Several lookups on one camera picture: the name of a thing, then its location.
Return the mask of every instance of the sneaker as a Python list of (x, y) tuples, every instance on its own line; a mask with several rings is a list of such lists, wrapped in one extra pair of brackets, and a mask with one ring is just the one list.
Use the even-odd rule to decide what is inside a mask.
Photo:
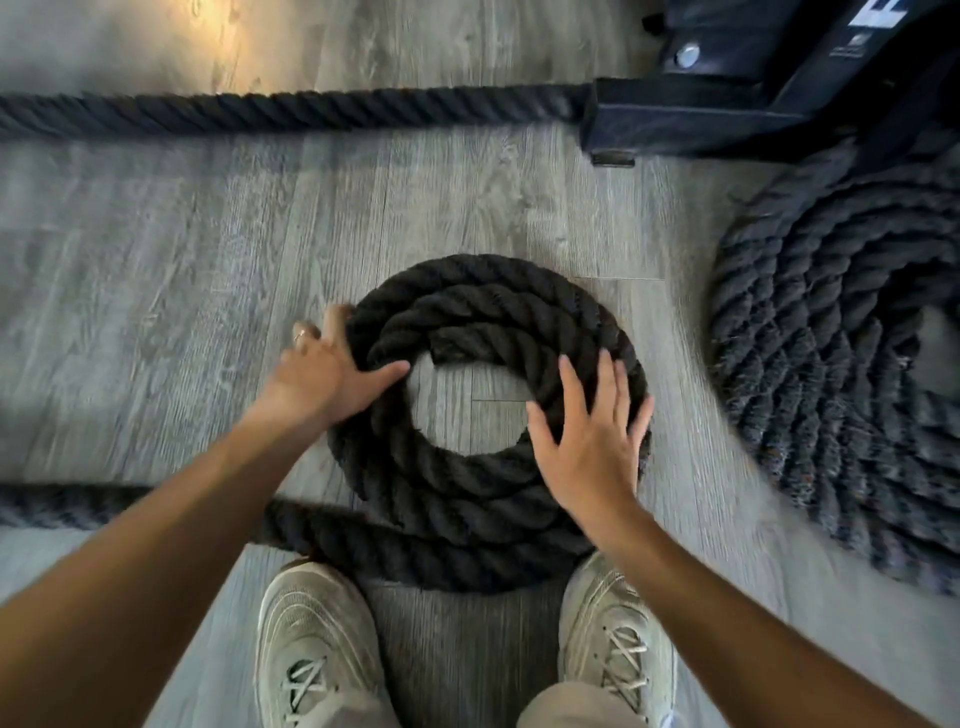
[(359, 590), (328, 566), (285, 567), (260, 605), (253, 680), (264, 728), (291, 728), (344, 691), (385, 698), (376, 627)]
[(561, 682), (595, 685), (647, 724), (672, 721), (677, 653), (663, 627), (599, 551), (570, 577), (560, 612)]

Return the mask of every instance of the wooden floor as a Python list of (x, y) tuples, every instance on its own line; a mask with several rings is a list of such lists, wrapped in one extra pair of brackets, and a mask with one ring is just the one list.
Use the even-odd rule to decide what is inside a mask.
[[(277, 91), (579, 82), (649, 68), (636, 0), (11, 0), (0, 90)], [(716, 241), (777, 169), (593, 169), (572, 131), (0, 145), (0, 477), (157, 482), (237, 418), (291, 323), (426, 258), (517, 255), (611, 308), (658, 398), (643, 498), (694, 553), (943, 725), (960, 725), (960, 602), (871, 571), (783, 504), (709, 388)], [(516, 382), (413, 377), (460, 451), (523, 428)], [(351, 503), (324, 443), (284, 491)], [(0, 595), (83, 536), (0, 530)], [(248, 547), (152, 717), (254, 726), (256, 607), (289, 554)], [(511, 724), (556, 678), (563, 584), (495, 598), (364, 585), (398, 712)], [(722, 719), (682, 674), (681, 726)]]

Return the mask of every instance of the black metal frame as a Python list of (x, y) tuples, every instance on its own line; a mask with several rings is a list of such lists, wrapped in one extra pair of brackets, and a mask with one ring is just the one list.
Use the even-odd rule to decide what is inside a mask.
[[(645, 23), (668, 34), (660, 72), (593, 84), (580, 139), (596, 164), (642, 154), (791, 161), (859, 133), (872, 139), (869, 165), (938, 115), (957, 116), (956, 0), (780, 0), (791, 12), (782, 34), (671, 28), (667, 2), (665, 22)], [(742, 3), (714, 5), (742, 15)]]

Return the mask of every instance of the coiled rope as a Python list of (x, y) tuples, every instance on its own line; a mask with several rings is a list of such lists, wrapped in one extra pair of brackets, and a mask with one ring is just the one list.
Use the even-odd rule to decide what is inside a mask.
[[(429, 260), (386, 280), (356, 309), (348, 340), (361, 368), (429, 352), (437, 364), (484, 361), (523, 377), (563, 430), (557, 356), (589, 397), (601, 347), (627, 367), (634, 412), (646, 379), (611, 313), (551, 271), (499, 255)], [(451, 592), (503, 592), (571, 571), (591, 549), (540, 479), (526, 433), (494, 454), (431, 445), (400, 382), (329, 433), (356, 494), (386, 525), (275, 499), (254, 543), (347, 573)], [(92, 530), (150, 492), (123, 485), (0, 485), (0, 524)]]
[(960, 322), (960, 176), (799, 165), (720, 244), (711, 338), (727, 413), (807, 516), (878, 570), (960, 592), (960, 403), (911, 367), (924, 306)]
[(0, 137), (142, 136), (574, 123), (589, 85), (175, 96), (0, 96)]

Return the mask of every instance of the white label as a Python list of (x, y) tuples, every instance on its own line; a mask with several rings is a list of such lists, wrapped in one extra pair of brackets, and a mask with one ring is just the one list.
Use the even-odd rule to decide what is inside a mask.
[(900, 0), (867, 0), (849, 25), (853, 28), (893, 28), (906, 16), (894, 10)]

